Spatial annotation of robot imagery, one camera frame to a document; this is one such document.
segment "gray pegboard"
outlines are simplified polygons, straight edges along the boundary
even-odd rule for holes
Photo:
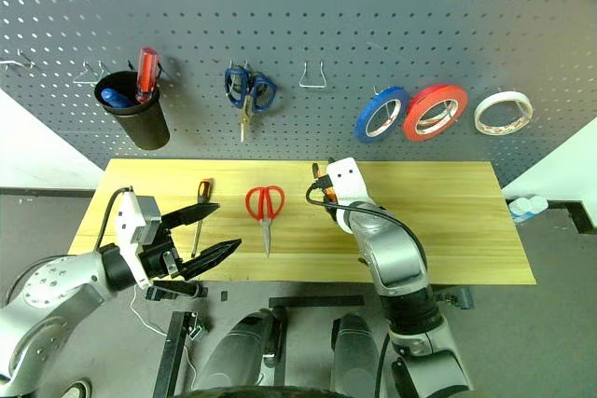
[[[0,58],[21,49],[30,73],[10,69],[2,89],[104,167],[112,157],[490,160],[505,185],[597,115],[595,0],[2,0]],[[162,56],[162,105],[172,134],[158,151],[134,146],[72,82],[84,60],[126,70],[139,47]],[[229,60],[248,60],[279,91],[240,144],[238,111],[223,94]],[[303,61],[318,82],[298,86]],[[414,95],[463,86],[469,106],[423,143],[400,129],[360,144],[353,126],[373,88]],[[519,89],[534,107],[520,132],[475,131],[475,106]]]

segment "red scissors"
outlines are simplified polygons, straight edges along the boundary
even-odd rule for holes
[[[273,205],[271,202],[271,191],[277,191],[280,194],[280,205],[278,206],[278,210],[273,210]],[[259,192],[259,203],[257,205],[257,213],[251,209],[251,197],[256,193]],[[244,206],[246,210],[249,212],[251,216],[259,221],[261,227],[263,229],[263,240],[265,241],[265,255],[269,258],[270,257],[270,247],[271,247],[271,233],[270,233],[270,224],[273,218],[275,218],[282,207],[284,206],[284,191],[282,188],[276,185],[270,186],[256,186],[255,188],[251,188],[246,196],[244,197]]]

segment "wooden tabletop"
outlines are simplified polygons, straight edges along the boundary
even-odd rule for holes
[[[358,162],[369,195],[396,214],[421,240],[434,284],[535,284],[524,249],[489,162]],[[236,253],[203,280],[370,281],[358,263],[356,241],[321,208],[305,201],[308,161],[112,159],[76,233],[69,254],[89,252],[108,198],[132,185],[153,196],[162,214],[194,204],[203,178],[214,178],[220,209],[203,221],[200,247],[242,238]],[[244,208],[257,185],[278,185],[285,206],[271,224],[266,258],[261,227]],[[114,215],[103,244],[115,242]],[[173,231],[188,259],[195,226]]]

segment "black cup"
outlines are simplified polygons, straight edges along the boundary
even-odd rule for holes
[[[170,140],[170,132],[160,107],[160,89],[156,88],[151,99],[143,104],[131,107],[112,107],[102,99],[102,90],[114,89],[134,99],[137,85],[136,72],[116,72],[102,78],[96,85],[95,99],[111,114],[122,129],[141,149],[159,149]]]

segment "black cable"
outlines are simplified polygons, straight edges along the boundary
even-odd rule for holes
[[[419,249],[419,254],[421,255],[421,258],[423,259],[423,264],[424,264],[425,268],[427,268],[427,257],[425,256],[425,252],[423,250],[423,245],[421,244],[421,242],[419,241],[417,236],[414,234],[414,232],[412,230],[410,230],[410,228],[406,224],[404,224],[402,221],[394,218],[393,216],[390,216],[389,214],[386,214],[384,212],[380,212],[377,210],[363,209],[360,207],[353,207],[352,205],[339,205],[335,202],[322,202],[320,200],[311,199],[311,192],[314,191],[316,188],[318,188],[317,183],[314,183],[307,189],[307,193],[305,195],[307,202],[309,202],[312,205],[318,205],[320,207],[325,207],[328,209],[340,209],[340,210],[347,210],[349,212],[359,212],[359,213],[371,214],[373,216],[377,216],[379,218],[385,219],[386,221],[389,221],[390,223],[393,223],[393,224],[396,224],[397,226],[402,227],[404,229],[404,231],[407,232],[407,234],[412,238],[414,243],[417,245],[417,249]]]
[[[55,260],[57,258],[63,258],[65,256],[72,256],[72,255],[51,255],[51,256],[46,256],[44,258],[40,258],[37,261],[34,261],[32,264],[30,264],[29,266],[27,266],[18,276],[17,278],[12,282],[12,284],[10,285],[10,287],[7,290],[6,295],[4,296],[4,302],[2,304],[2,307],[5,307],[6,305],[8,305],[10,303],[10,299],[12,298],[12,295],[15,292],[15,289],[17,289],[17,286],[19,285],[19,282],[23,279],[23,277],[25,275],[27,275],[29,272],[31,272],[33,269],[38,268],[41,265],[46,264],[48,261],[52,261]]]
[[[94,252],[97,252],[97,250],[100,248],[100,245],[102,244],[102,238],[104,237],[105,227],[108,224],[108,218],[110,217],[110,212],[112,212],[112,206],[114,205],[114,201],[116,200],[116,198],[118,197],[118,195],[120,193],[124,193],[125,191],[132,191],[132,187],[124,186],[124,187],[116,190],[114,193],[112,193],[112,196],[110,197],[110,200],[108,201],[108,204],[105,206],[104,219],[102,220],[102,226],[100,227],[100,233],[97,235],[97,241],[95,241],[95,246],[93,247]]]
[[[390,335],[385,335],[382,351],[380,352],[380,360],[377,362],[377,373],[375,374],[375,394],[373,395],[373,398],[380,398],[380,391],[382,390],[383,361],[385,360],[385,352],[388,350],[389,343]]]

